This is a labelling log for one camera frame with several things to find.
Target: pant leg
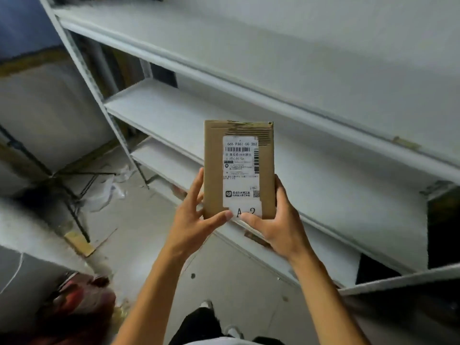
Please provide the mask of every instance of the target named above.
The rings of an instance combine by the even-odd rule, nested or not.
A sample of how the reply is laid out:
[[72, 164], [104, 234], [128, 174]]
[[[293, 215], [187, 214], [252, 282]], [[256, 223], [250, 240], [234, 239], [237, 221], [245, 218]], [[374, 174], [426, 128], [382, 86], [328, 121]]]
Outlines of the pant leg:
[[255, 337], [253, 343], [262, 345], [284, 345], [284, 343], [281, 340], [267, 337]]
[[223, 337], [220, 322], [214, 311], [199, 307], [187, 315], [169, 345], [184, 345], [198, 340]]

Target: horizontal barcode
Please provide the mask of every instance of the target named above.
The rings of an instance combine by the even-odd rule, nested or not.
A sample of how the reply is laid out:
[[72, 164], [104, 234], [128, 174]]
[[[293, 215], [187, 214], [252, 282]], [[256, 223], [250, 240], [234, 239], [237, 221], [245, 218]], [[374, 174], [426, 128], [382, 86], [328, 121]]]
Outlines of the horizontal barcode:
[[259, 150], [254, 149], [254, 173], [259, 174]]
[[248, 151], [251, 150], [251, 148], [240, 148], [240, 147], [235, 147], [235, 146], [226, 146], [225, 150], [240, 153], [240, 152], [248, 152]]

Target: white shoe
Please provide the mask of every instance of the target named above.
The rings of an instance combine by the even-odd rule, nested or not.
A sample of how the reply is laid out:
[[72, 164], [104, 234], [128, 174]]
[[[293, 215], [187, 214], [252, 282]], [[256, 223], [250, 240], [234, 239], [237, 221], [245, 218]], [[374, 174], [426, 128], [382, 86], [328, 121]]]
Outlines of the white shoe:
[[200, 304], [200, 307], [205, 307], [205, 308], [207, 308], [207, 309], [210, 309], [210, 310], [214, 311], [213, 302], [210, 301], [209, 299], [206, 299], [205, 301], [203, 301], [203, 302]]
[[231, 336], [237, 339], [244, 339], [243, 333], [237, 326], [229, 325], [225, 327], [224, 335]]

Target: gray floor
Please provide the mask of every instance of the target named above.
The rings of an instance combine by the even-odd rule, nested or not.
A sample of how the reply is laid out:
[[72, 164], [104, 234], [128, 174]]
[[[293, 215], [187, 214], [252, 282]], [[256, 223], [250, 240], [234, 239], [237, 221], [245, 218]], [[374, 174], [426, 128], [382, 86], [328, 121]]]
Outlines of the gray floor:
[[[87, 170], [116, 170], [126, 163], [126, 156], [118, 148]], [[78, 176], [67, 184], [79, 192], [87, 180]], [[124, 199], [113, 199], [101, 211], [86, 213], [84, 217], [97, 247], [90, 261], [100, 271], [111, 273], [118, 303], [129, 308], [166, 239], [175, 206], [147, 189], [137, 173], [120, 186], [126, 191]], [[212, 300], [223, 328], [238, 325], [246, 339], [264, 335], [278, 338], [286, 345], [318, 344], [299, 287], [285, 282], [215, 235], [183, 269], [165, 344], [183, 318], [204, 299]], [[357, 320], [373, 344], [429, 344], [392, 324], [362, 316]]]

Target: brown package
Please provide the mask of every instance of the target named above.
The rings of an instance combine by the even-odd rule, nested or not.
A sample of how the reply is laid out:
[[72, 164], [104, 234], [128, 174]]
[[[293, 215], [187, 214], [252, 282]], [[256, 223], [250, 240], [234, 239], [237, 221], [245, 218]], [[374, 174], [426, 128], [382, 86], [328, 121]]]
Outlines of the brown package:
[[204, 128], [204, 218], [230, 209], [234, 217], [273, 219], [273, 122], [205, 121]]

